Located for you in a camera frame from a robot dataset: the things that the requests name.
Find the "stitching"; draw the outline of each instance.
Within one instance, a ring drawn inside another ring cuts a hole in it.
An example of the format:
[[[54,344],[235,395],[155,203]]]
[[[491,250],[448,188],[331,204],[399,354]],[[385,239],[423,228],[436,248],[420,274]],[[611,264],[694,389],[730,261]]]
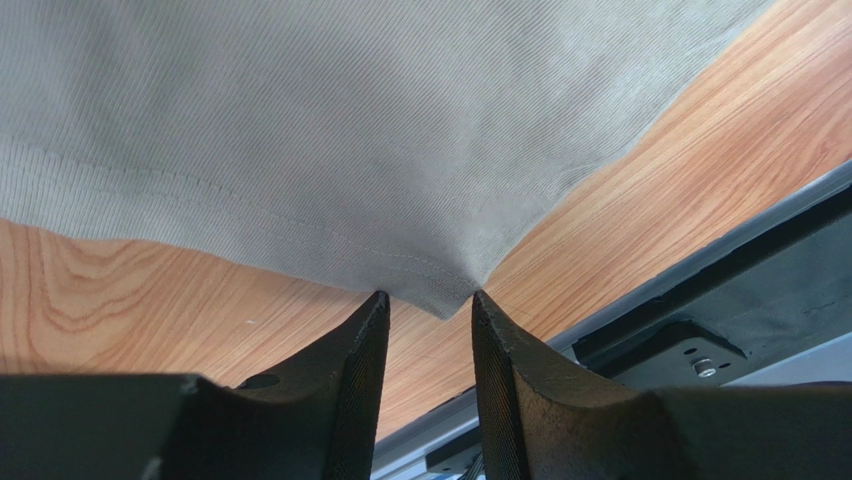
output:
[[[374,253],[374,254],[376,254],[376,255],[381,255],[381,256],[383,256],[383,257],[389,257],[389,258],[407,258],[407,259],[411,259],[411,260],[416,260],[416,261],[418,261],[418,262],[421,262],[421,263],[424,263],[424,264],[426,264],[426,265],[429,265],[429,266],[431,266],[432,268],[435,268],[435,269],[439,270],[439,271],[440,271],[440,272],[442,272],[442,273],[445,273],[445,274],[449,275],[450,277],[454,278],[456,281],[458,281],[458,282],[460,282],[460,283],[462,283],[462,284],[464,284],[464,285],[467,285],[467,286],[469,286],[469,287],[479,288],[479,287],[477,286],[477,284],[476,284],[476,283],[471,282],[471,281],[469,281],[469,280],[467,280],[467,279],[465,279],[465,278],[462,278],[462,277],[460,277],[460,276],[458,276],[458,275],[456,275],[456,274],[454,274],[454,273],[452,273],[452,272],[449,272],[449,271],[447,271],[447,270],[444,270],[443,268],[439,267],[438,265],[435,265],[434,263],[432,263],[432,262],[430,262],[430,261],[428,261],[428,260],[426,260],[426,259],[424,259],[424,258],[416,257],[416,256],[412,256],[412,255],[401,255],[401,254],[384,253],[384,252],[381,252],[381,251],[378,251],[378,250],[373,250],[373,249],[372,249],[372,248],[370,248],[370,247],[367,247],[367,246],[365,246],[365,245],[361,245],[361,244],[359,244],[359,243],[357,243],[357,242],[355,242],[355,241],[353,241],[353,240],[348,239],[348,238],[347,238],[347,237],[345,237],[344,235],[342,235],[342,234],[340,234],[340,233],[338,233],[338,232],[335,232],[335,231],[333,231],[333,230],[330,230],[330,229],[328,229],[328,228],[320,227],[320,226],[317,226],[317,225],[311,225],[311,224],[309,224],[309,223],[301,222],[301,221],[299,221],[299,220],[293,220],[293,219],[291,219],[291,218],[287,218],[287,217],[284,217],[284,216],[282,216],[282,215],[279,215],[279,214],[276,214],[276,213],[272,213],[272,212],[270,212],[270,211],[268,211],[268,210],[264,209],[263,207],[260,207],[260,206],[258,206],[258,205],[255,205],[255,204],[254,204],[254,203],[252,203],[251,201],[249,201],[249,200],[245,199],[245,198],[244,198],[244,197],[242,197],[241,195],[236,194],[236,193],[235,193],[235,192],[233,192],[232,190],[229,190],[229,189],[227,189],[227,188],[225,188],[225,187],[223,187],[223,186],[221,186],[221,185],[217,185],[217,184],[214,184],[214,183],[208,182],[208,181],[206,181],[206,180],[202,180],[201,178],[198,178],[198,177],[192,177],[192,176],[188,176],[188,175],[181,175],[181,174],[177,174],[177,173],[174,173],[174,172],[168,172],[168,171],[166,171],[166,170],[155,170],[155,169],[147,169],[147,168],[111,168],[111,167],[106,167],[106,166],[103,166],[103,165],[94,165],[94,164],[91,164],[91,163],[85,163],[85,162],[80,162],[80,161],[77,161],[77,160],[74,160],[74,159],[71,159],[71,158],[66,158],[65,156],[60,155],[60,154],[58,154],[58,153],[55,153],[55,152],[49,152],[49,151],[47,151],[47,150],[45,150],[45,149],[43,149],[43,148],[39,148],[39,147],[32,146],[32,145],[30,145],[30,144],[29,144],[29,143],[27,143],[27,142],[23,142],[23,141],[20,141],[20,140],[16,140],[14,137],[9,137],[9,136],[7,136],[7,135],[3,135],[3,137],[5,137],[5,138],[7,138],[7,139],[10,139],[10,140],[11,140],[11,142],[10,142],[10,143],[12,143],[12,144],[14,144],[14,143],[19,143],[19,144],[22,144],[22,145],[24,145],[25,147],[27,147],[27,148],[29,148],[29,149],[32,149],[32,150],[40,150],[40,151],[42,151],[42,152],[44,152],[44,153],[45,153],[45,156],[54,156],[54,157],[58,157],[58,159],[59,159],[59,161],[60,161],[60,162],[64,162],[64,163],[72,163],[72,164],[77,165],[77,166],[82,167],[82,168],[90,168],[90,169],[93,169],[94,171],[102,170],[102,171],[107,172],[107,173],[109,173],[109,172],[121,172],[121,173],[123,173],[123,174],[135,174],[135,175],[162,175],[162,176],[165,176],[165,177],[167,177],[167,178],[170,178],[171,180],[179,180],[179,181],[189,181],[189,182],[194,182],[194,183],[195,183],[195,185],[196,185],[197,187],[203,187],[203,188],[207,188],[207,189],[214,190],[214,191],[216,191],[216,192],[217,192],[217,193],[219,193],[219,194],[225,194],[225,195],[227,195],[227,196],[229,196],[229,197],[231,197],[231,198],[236,199],[238,202],[240,202],[240,203],[242,203],[242,204],[244,204],[244,205],[246,205],[246,206],[249,206],[249,207],[251,207],[251,208],[252,208],[252,209],[254,209],[254,210],[257,210],[258,212],[263,213],[263,214],[265,214],[265,215],[268,215],[268,216],[270,216],[270,217],[272,217],[272,218],[275,218],[275,219],[277,219],[277,220],[282,220],[282,221],[287,222],[287,223],[292,223],[292,224],[295,224],[295,225],[299,225],[299,226],[302,226],[302,227],[306,227],[306,228],[310,228],[310,229],[313,229],[313,230],[317,230],[317,231],[321,231],[321,232],[325,232],[325,233],[328,233],[328,234],[334,235],[335,237],[340,238],[341,240],[343,240],[344,242],[346,242],[346,243],[348,243],[348,244],[350,244],[350,245],[353,245],[353,246],[355,246],[355,247],[357,247],[357,248],[360,248],[360,249],[362,249],[362,250],[364,250],[364,251],[367,251],[367,252],[370,252],[370,253]],[[36,178],[44,178],[45,180],[52,181],[52,182],[54,182],[54,183],[58,182],[58,180],[53,180],[53,179],[45,178],[45,177],[43,177],[43,176],[41,176],[41,175],[38,175],[38,174],[36,174],[36,173],[28,172],[28,171],[26,170],[26,167],[24,167],[24,166],[19,166],[19,165],[13,165],[13,166],[14,166],[14,167],[16,167],[16,168],[19,168],[19,169],[20,169],[23,173],[25,173],[25,174],[27,174],[27,175],[31,175],[31,176],[34,176],[34,177],[36,177]],[[120,193],[125,194],[125,193],[126,193],[126,192],[119,192],[119,191],[112,191],[112,190],[99,190],[99,189],[89,188],[89,187],[84,187],[84,188],[86,188],[87,190],[92,190],[92,191],[97,191],[97,192],[102,192],[102,193],[112,193],[112,194],[120,194]],[[184,198],[181,198],[181,197],[175,197],[175,196],[169,196],[169,195],[163,195],[163,194],[153,194],[153,193],[136,193],[136,192],[133,192],[133,193],[131,193],[131,194],[133,194],[133,195],[151,196],[151,197],[155,197],[155,198],[156,198],[156,197],[162,197],[162,198],[168,198],[168,199],[178,200],[178,201],[182,201],[182,202],[188,202],[188,203],[196,204],[196,205],[199,205],[199,206],[205,206],[204,204],[202,204],[202,203],[200,203],[200,202],[194,202],[194,201],[189,200],[189,199],[184,199]],[[265,230],[265,229],[261,229],[261,230],[263,230],[264,232],[269,233],[269,234],[271,234],[271,235],[273,235],[273,236],[276,236],[277,238],[280,238],[280,239],[282,239],[282,240],[287,240],[286,238],[284,238],[284,237],[280,237],[280,236],[278,236],[277,234],[275,234],[275,233],[273,233],[273,232],[270,232],[270,231],[268,231],[268,230]]]
[[[20,171],[21,171],[21,173],[23,173],[24,175],[28,175],[28,176],[30,176],[30,177],[33,177],[33,178],[36,178],[36,179],[38,179],[38,180],[41,180],[41,181],[45,181],[45,182],[51,183],[51,184],[53,184],[53,185],[70,185],[70,183],[67,183],[67,182],[62,182],[62,181],[60,181],[60,180],[56,180],[56,179],[52,179],[52,178],[46,178],[46,177],[43,177],[43,176],[41,176],[41,175],[37,175],[37,174],[34,174],[34,173],[32,173],[32,172],[28,172],[28,171],[26,171],[24,168],[22,168],[22,167],[20,167],[20,166],[18,166],[18,165],[13,165],[12,167],[13,167],[13,168],[16,168],[16,169],[18,169],[18,170],[20,170]],[[85,188],[86,188],[86,190],[89,190],[89,191],[92,191],[92,192],[95,192],[95,193],[100,193],[100,194],[120,194],[120,193],[121,193],[121,194],[127,194],[127,192],[119,192],[119,191],[117,191],[117,190],[106,190],[106,189],[91,188],[91,187],[85,187]],[[166,198],[166,199],[169,199],[169,200],[175,200],[175,201],[177,201],[177,202],[181,202],[181,203],[188,203],[188,204],[192,204],[192,205],[198,205],[198,206],[201,206],[201,207],[208,207],[208,205],[205,205],[205,204],[203,204],[203,203],[201,203],[201,202],[196,202],[196,201],[194,201],[194,200],[190,200],[190,199],[187,199],[187,198],[176,197],[176,196],[172,196],[172,195],[163,195],[163,194],[159,194],[159,193],[146,193],[146,192],[132,192],[132,193],[130,193],[130,194],[131,194],[131,195],[139,195],[139,196],[142,196],[142,197]],[[269,213],[269,212],[263,212],[263,213],[267,213],[267,214],[269,214],[269,215],[271,215],[271,216],[275,216],[274,214]],[[232,216],[232,217],[233,217],[233,216],[235,216],[234,214],[231,214],[231,213],[226,213],[226,215],[229,215],[229,216]],[[261,230],[262,232],[265,232],[265,233],[268,233],[269,235],[272,235],[272,236],[273,236],[273,237],[275,237],[275,238],[278,238],[278,239],[281,239],[281,240],[289,240],[288,238],[286,238],[286,237],[284,237],[284,236],[282,236],[282,235],[280,235],[280,234],[278,234],[278,233],[275,233],[275,232],[273,232],[273,231],[267,230],[267,229],[265,229],[265,228],[263,228],[263,227],[256,227],[256,228],[258,228],[258,229],[259,229],[259,230]],[[400,271],[403,271],[403,272],[413,273],[413,274],[415,274],[415,275],[417,275],[417,276],[420,276],[420,277],[426,278],[426,279],[428,279],[428,280],[431,280],[431,281],[435,282],[435,283],[436,283],[436,284],[438,284],[438,285],[441,285],[441,284],[443,283],[443,282],[442,282],[442,279],[440,279],[440,278],[434,277],[434,276],[429,275],[429,274],[427,274],[427,273],[418,272],[418,271],[416,271],[416,270],[411,270],[411,269],[408,269],[408,268],[403,268],[403,267],[392,267],[392,266],[389,266],[389,265],[369,265],[369,264],[366,264],[366,263],[355,262],[355,261],[352,261],[352,260],[349,260],[349,259],[345,259],[345,261],[346,261],[346,262],[349,262],[349,263],[353,263],[353,264],[355,264],[355,265],[362,265],[362,266],[365,266],[365,267],[371,267],[371,268],[378,266],[379,268],[385,268],[385,269],[389,269],[389,270],[400,270]],[[469,282],[469,281],[467,281],[467,280],[464,280],[464,279],[463,279],[463,278],[461,278],[461,277],[458,277],[458,276],[453,275],[453,274],[451,274],[451,273],[449,273],[449,272],[446,272],[446,271],[444,271],[444,273],[447,273],[447,274],[448,274],[448,275],[450,275],[453,279],[455,279],[455,280],[457,280],[457,281],[460,281],[461,283],[463,283],[463,284],[465,284],[465,285],[467,285],[467,286],[470,286],[470,287],[473,287],[473,288],[479,288],[479,287],[477,287],[474,283]]]

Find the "bolt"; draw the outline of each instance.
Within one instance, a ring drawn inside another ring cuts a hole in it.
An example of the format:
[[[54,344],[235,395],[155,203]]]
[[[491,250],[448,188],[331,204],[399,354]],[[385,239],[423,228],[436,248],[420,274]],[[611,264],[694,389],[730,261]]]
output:
[[[692,362],[692,368],[695,369],[695,373],[701,378],[712,377],[716,374],[716,367],[713,366],[713,360],[707,357],[699,358]]]

